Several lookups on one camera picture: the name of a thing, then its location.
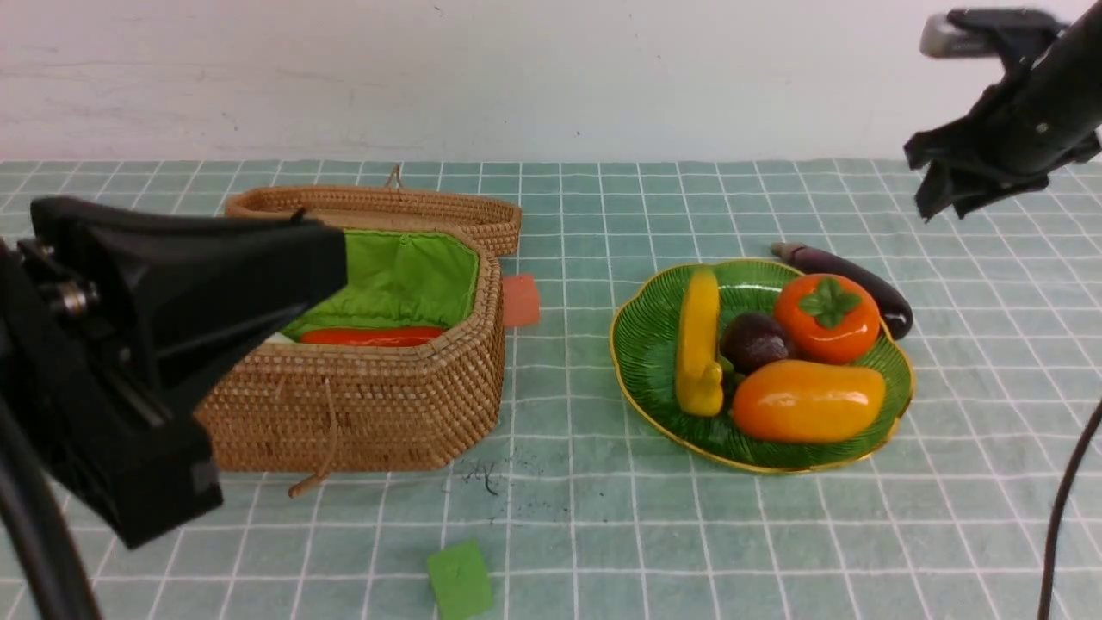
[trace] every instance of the red pepper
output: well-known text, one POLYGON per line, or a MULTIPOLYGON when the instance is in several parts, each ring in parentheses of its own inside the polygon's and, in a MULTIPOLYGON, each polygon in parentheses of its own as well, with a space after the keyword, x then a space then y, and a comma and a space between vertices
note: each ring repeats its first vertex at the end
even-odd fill
POLYGON ((418 347, 440 337, 440 328, 415 327, 389 330, 329 328, 304 334, 303 345, 339 345, 346 347, 418 347))

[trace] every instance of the black cable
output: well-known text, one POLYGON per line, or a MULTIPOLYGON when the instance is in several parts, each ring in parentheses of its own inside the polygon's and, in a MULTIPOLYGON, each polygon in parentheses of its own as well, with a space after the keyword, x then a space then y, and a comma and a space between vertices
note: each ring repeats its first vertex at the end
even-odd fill
POLYGON ((1037 620, 1048 620, 1049 608, 1052 606, 1052 588, 1056 580, 1056 543, 1060 536, 1060 521, 1063 520, 1063 507, 1068 503, 1068 496, 1071 494, 1071 486, 1076 481, 1076 474, 1079 472, 1079 465, 1083 463, 1087 449, 1091 445, 1094 434, 1102 423, 1102 403, 1091 414, 1083 427, 1083 434, 1076 444, 1076 449, 1071 453, 1068 461, 1068 469, 1063 471, 1063 480, 1056 492, 1056 501, 1052 503, 1052 515, 1048 521, 1048 535, 1045 537, 1045 570, 1040 580, 1040 605, 1037 607, 1037 620))
POLYGON ((43 620, 101 620, 39 459, 0 399, 0 515, 43 620))

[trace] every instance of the purple eggplant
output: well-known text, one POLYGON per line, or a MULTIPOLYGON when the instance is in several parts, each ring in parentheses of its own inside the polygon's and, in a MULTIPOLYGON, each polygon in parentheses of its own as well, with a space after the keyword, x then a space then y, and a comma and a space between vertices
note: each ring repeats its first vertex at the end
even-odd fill
POLYGON ((880 318, 884 319, 884 325, 888 327, 894 340, 907 336, 915 325, 910 303, 903 293, 868 269, 841 255, 801 242, 775 242, 769 246, 769 251, 786 264, 804 273, 832 273, 850 278, 861 284, 861 287, 868 291, 868 294, 876 300, 880 318))

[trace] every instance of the gold plate rim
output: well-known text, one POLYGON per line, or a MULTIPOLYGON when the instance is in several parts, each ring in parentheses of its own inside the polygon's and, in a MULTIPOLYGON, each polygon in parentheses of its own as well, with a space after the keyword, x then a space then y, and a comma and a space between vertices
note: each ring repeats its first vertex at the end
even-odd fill
POLYGON ((615 342, 614 342, 615 338, 616 338, 616 325, 619 323, 620 314, 624 312, 624 308, 627 307, 628 305, 630 305, 637 298, 639 298, 639 295, 642 294, 642 291, 645 291, 647 289, 647 286, 649 286, 651 284, 651 282, 653 282, 656 279, 658 279, 659 275, 661 275, 661 274, 663 274, 663 273, 666 273, 668 271, 672 271, 674 269, 681 269, 683 267, 691 267, 691 265, 694 265, 694 264, 707 264, 710 267, 717 267, 717 265, 723 265, 723 264, 730 264, 730 263, 733 263, 733 262, 742 262, 742 263, 747 263, 747 262, 755 263, 756 262, 756 263, 761 263, 761 264, 769 264, 769 265, 773 265, 773 267, 781 267, 784 269, 787 269, 787 270, 791 271, 796 275, 803 275, 804 274, 803 271, 800 271, 799 269, 796 269, 795 267, 792 267, 790 264, 786 264, 786 263, 784 263, 784 262, 781 262, 779 260, 766 260, 766 259, 761 259, 761 258, 733 258, 731 260, 721 260, 721 261, 717 261, 717 262, 682 262, 680 264, 673 264, 672 267, 667 267, 666 269, 662 269, 661 271, 659 271, 659 272, 655 273, 653 275, 651 275, 650 278, 648 278, 647 281, 644 282, 642 285, 639 286, 639 290, 636 291, 636 293, 631 295, 631 298, 628 298, 626 302, 624 302, 624 304, 622 304, 619 307, 616 308, 616 314, 613 316, 613 323, 612 323, 612 325, 608 328, 608 350, 612 353, 612 358, 613 358, 613 369, 616 371, 616 383, 619 385, 620 394, 623 394, 624 398, 627 399, 627 402, 631 405, 631 409, 635 410, 635 412, 637 414, 639 414, 639 416, 641 416, 642 420, 647 421, 647 424, 649 424, 650 426, 655 427, 655 429, 658 431, 658 433, 660 433, 661 435, 663 435, 667 439, 669 439, 669 440, 673 442, 674 444, 681 446, 682 448, 689 450, 690 453, 699 455, 699 456, 701 456, 701 457, 703 457, 703 458, 705 458, 705 459, 707 459, 710 461, 713 461, 713 463, 716 463, 716 464, 720 464, 720 465, 724 465, 724 466, 727 466, 730 468, 734 468, 734 469, 738 469, 738 470, 743 470, 743 471, 748 471, 748 472, 752 472, 752 474, 761 474, 761 475, 771 475, 771 476, 791 476, 791 475, 799 475, 799 474, 814 474, 814 472, 818 472, 818 471, 829 471, 829 470, 832 470, 832 469, 840 469, 840 468, 847 467, 847 466, 851 466, 851 465, 856 464, 856 463, 861 463, 861 461, 863 461, 863 460, 872 457, 873 455, 875 455, 877 452, 880 450, 880 448, 887 446, 888 443, 892 442, 892 439, 895 437, 896 432, 899 429, 899 423, 903 421, 904 414, 906 414, 907 410, 910 409, 910 403, 915 399, 915 381, 916 381, 916 378, 915 378, 915 368, 910 363, 910 358, 907 357, 907 352, 904 351, 903 348, 900 348, 899 345, 892 338, 892 333, 888 330, 888 327, 884 323, 883 319, 880 319, 880 333, 887 339, 888 344, 893 348, 895 348, 895 350, 899 353, 900 357, 903 357, 903 361, 907 366, 907 373, 910 376, 910 393, 907 394, 907 402, 903 404, 903 407, 899 409, 899 413, 896 414, 895 421, 892 423, 892 428, 888 429, 888 432, 884 435, 884 438, 880 442, 878 442, 875 446, 873 446, 868 452, 864 453, 863 455, 858 455, 856 457, 852 457, 852 458, 849 458, 849 459, 843 459, 841 461, 834 461, 834 463, 830 463, 830 464, 822 464, 822 465, 811 466, 811 467, 807 467, 807 468, 769 468, 769 467, 760 467, 760 466, 754 466, 754 465, 749 465, 749 464, 744 464, 744 463, 736 461, 734 459, 728 459, 726 457, 721 457, 720 455, 716 455, 714 453, 710 453, 707 450, 704 450, 703 448, 701 448, 701 447, 699 447, 699 446, 696 446, 694 444, 690 444, 689 442, 685 442, 684 439, 678 437, 677 435, 673 435, 666 427, 663 427, 662 425, 658 424, 658 422, 655 421, 655 418, 650 417, 650 414, 648 414, 647 412, 645 412, 642 410, 642 407, 640 407, 639 404, 636 403, 635 399, 631 396, 631 394, 628 392, 627 388, 624 385, 624 378, 620 374, 620 365, 619 365, 619 360, 616 358, 616 346, 615 346, 615 342))

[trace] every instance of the white wall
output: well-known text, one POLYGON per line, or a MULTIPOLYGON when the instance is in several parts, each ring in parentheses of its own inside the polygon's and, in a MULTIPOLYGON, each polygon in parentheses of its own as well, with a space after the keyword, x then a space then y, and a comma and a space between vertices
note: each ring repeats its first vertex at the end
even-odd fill
POLYGON ((0 159, 895 157, 998 77, 961 4, 0 0, 0 159))

